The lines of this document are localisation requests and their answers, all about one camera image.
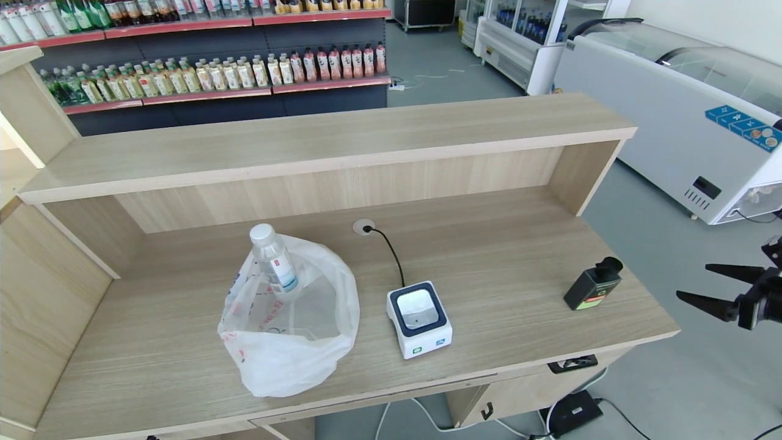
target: white plastic bag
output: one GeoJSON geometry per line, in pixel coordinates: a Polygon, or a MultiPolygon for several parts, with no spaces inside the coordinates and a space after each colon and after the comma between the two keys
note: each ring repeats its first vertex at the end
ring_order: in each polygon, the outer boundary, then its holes
{"type": "Polygon", "coordinates": [[[282,236],[300,289],[279,301],[253,253],[225,298],[217,333],[257,397],[287,397],[319,385],[353,348],[358,293],[350,268],[326,246],[282,236]]]}

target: cabinet handle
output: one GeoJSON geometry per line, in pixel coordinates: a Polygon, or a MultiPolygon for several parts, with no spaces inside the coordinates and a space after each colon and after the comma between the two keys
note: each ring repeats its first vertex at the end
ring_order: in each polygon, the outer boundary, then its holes
{"type": "Polygon", "coordinates": [[[483,417],[484,420],[488,420],[489,417],[491,417],[491,415],[494,414],[494,405],[492,405],[491,402],[486,404],[486,408],[489,409],[488,413],[483,409],[481,409],[481,417],[483,417]]]}

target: freezer label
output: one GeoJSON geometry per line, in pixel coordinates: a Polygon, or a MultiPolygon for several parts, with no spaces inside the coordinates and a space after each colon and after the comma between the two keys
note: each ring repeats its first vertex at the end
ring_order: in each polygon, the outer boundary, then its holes
{"type": "Polygon", "coordinates": [[[782,132],[731,106],[706,110],[706,118],[771,153],[782,142],[782,132]]]}

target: counter top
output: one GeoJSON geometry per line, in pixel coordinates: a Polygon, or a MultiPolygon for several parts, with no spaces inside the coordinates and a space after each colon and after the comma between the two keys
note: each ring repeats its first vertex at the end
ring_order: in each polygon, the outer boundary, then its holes
{"type": "Polygon", "coordinates": [[[253,223],[150,234],[93,315],[36,440],[144,438],[377,396],[391,400],[397,392],[629,347],[679,331],[627,269],[600,306],[568,308],[562,297],[576,277],[613,253],[546,187],[271,223],[280,233],[325,244],[356,276],[358,337],[326,382],[285,399],[255,398],[217,336],[225,292],[249,252],[253,223]],[[411,283],[434,282],[454,326],[451,346],[402,359],[385,312],[386,292],[398,287],[399,274],[380,236],[352,231],[357,218],[373,218],[388,235],[411,283]]]}
{"type": "Polygon", "coordinates": [[[315,114],[75,139],[23,188],[29,204],[627,139],[584,94],[315,114]],[[486,114],[498,115],[485,117],[486,114]]]}

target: floor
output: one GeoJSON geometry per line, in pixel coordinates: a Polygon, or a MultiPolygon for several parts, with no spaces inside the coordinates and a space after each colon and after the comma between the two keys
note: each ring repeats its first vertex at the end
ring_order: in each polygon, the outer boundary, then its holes
{"type": "MultiPolygon", "coordinates": [[[[455,31],[387,29],[391,73],[413,90],[389,92],[390,106],[518,96],[520,90],[480,66],[455,31]]],[[[752,332],[721,323],[685,305],[675,291],[733,299],[745,284],[706,272],[722,262],[767,266],[760,251],[782,222],[707,226],[621,163],[609,171],[584,218],[629,266],[682,328],[677,336],[632,350],[590,391],[616,403],[652,440],[745,439],[782,423],[782,328],[761,323],[752,332]]],[[[452,426],[445,397],[422,399],[440,426],[452,426]]],[[[318,440],[372,440],[382,413],[372,406],[318,417],[318,440]]],[[[612,408],[566,440],[641,438],[612,408]]],[[[542,433],[535,413],[504,419],[527,433],[542,433]]],[[[438,433],[411,401],[391,405],[380,440],[515,440],[499,424],[438,433]]],[[[782,439],[777,431],[764,440],[782,439]]]]}

